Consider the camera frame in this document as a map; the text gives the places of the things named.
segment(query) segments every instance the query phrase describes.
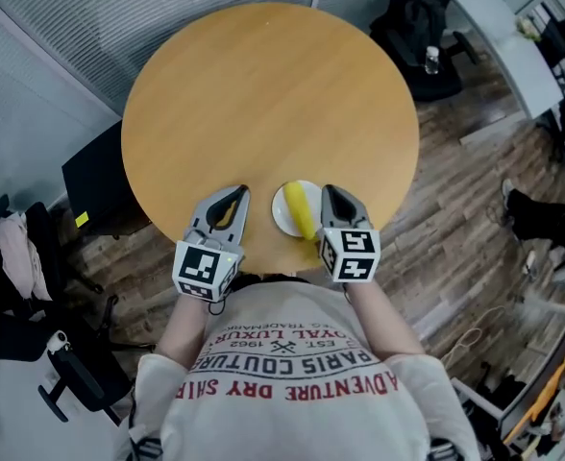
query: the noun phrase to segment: white cable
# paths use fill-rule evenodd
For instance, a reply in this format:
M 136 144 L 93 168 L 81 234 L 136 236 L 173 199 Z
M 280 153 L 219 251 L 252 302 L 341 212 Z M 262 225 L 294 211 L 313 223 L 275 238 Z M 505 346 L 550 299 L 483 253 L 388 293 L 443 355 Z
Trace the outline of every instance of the white cable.
M 496 311 L 496 310 L 499 310 L 499 309 L 501 309 L 502 311 L 505 311 L 505 307 L 503 305 L 497 305 L 496 307 L 492 307 L 491 309 L 488 309 L 483 314 L 481 314 L 481 316 L 473 323 L 473 325 L 469 329 L 464 331 L 464 334 L 462 334 L 462 336 L 460 336 L 460 338 L 455 342 L 455 345 L 452 347 L 452 349 L 449 350 L 447 353 L 445 353 L 443 355 L 443 357 L 441 358 L 441 362 L 443 362 L 445 369 L 449 369 L 449 366 L 451 365 L 451 362 L 454 358 L 454 353 L 458 348 L 470 349 L 473 345 L 475 345 L 479 341 L 479 339 L 483 335 L 483 330 L 481 328 L 477 328 L 477 325 L 490 312 Z M 470 333 L 473 333 L 473 332 L 475 332 L 477 334 L 477 338 L 475 338 L 474 340 L 472 340 L 468 344 L 462 343 L 467 338 L 467 336 Z

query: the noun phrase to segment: shirt sleeve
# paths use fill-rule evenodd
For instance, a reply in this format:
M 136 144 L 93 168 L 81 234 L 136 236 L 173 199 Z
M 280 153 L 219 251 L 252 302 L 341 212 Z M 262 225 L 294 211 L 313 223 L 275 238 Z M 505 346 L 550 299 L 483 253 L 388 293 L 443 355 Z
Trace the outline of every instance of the shirt sleeve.
M 475 432 L 440 360 L 429 355 L 394 355 L 385 364 L 417 403 L 430 437 L 450 441 L 465 461 L 479 461 Z
M 160 452 L 157 453 L 160 426 L 185 377 L 186 368 L 167 357 L 156 353 L 141 357 L 135 379 L 133 412 L 118 428 L 115 460 L 128 459 L 134 449 L 132 440 L 135 445 L 143 445 L 140 449 L 144 449 L 144 459 L 151 461 L 160 457 Z

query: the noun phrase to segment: pink cloth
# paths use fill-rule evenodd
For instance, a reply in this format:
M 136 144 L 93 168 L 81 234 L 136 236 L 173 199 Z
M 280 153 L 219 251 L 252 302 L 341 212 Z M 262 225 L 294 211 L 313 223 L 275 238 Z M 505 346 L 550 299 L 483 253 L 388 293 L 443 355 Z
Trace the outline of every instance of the pink cloth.
M 37 248 L 28 238 L 26 224 L 17 213 L 0 220 L 0 250 L 3 270 L 23 299 L 31 299 L 35 294 L 42 301 L 52 301 Z

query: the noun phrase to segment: yellow sticky note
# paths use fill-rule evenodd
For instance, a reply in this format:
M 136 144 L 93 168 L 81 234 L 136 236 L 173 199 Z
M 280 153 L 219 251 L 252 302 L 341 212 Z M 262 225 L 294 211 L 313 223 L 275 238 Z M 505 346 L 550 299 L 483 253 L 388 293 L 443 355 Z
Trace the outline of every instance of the yellow sticky note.
M 78 227 L 83 226 L 86 222 L 88 222 L 88 213 L 87 212 L 84 212 L 77 219 L 75 219 L 75 225 L 78 226 Z

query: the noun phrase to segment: white marker cube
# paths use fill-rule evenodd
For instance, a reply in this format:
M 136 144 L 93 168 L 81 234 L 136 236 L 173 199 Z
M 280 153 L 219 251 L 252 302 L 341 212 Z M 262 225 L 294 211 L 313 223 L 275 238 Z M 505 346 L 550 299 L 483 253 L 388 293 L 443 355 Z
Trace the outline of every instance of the white marker cube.
M 333 281 L 372 281 L 381 259 L 378 230 L 323 228 L 319 237 L 319 257 Z
M 237 273 L 238 260 L 235 253 L 178 241 L 172 280 L 181 294 L 218 303 Z

